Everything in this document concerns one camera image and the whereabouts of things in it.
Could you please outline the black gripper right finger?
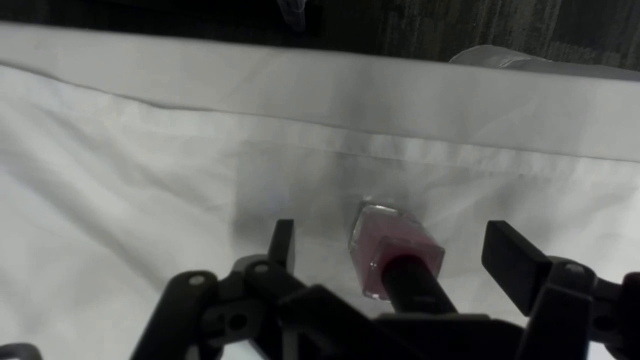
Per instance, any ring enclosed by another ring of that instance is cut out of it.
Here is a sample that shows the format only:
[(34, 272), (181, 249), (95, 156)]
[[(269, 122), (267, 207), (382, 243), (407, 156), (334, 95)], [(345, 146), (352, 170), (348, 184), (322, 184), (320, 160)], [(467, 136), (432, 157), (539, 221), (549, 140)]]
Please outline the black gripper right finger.
[(528, 318), (516, 360), (586, 360), (596, 274), (554, 258), (505, 219), (486, 223), (483, 265)]

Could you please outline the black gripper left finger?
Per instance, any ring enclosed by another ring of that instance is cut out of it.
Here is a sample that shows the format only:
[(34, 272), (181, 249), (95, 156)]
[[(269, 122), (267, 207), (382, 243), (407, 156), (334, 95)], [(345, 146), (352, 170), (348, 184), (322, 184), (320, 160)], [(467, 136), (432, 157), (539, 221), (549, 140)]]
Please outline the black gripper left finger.
[(177, 274), (130, 360), (222, 360), (248, 341), (265, 360), (373, 360), (375, 322), (325, 286), (291, 272), (295, 221), (278, 219), (267, 254), (227, 278)]

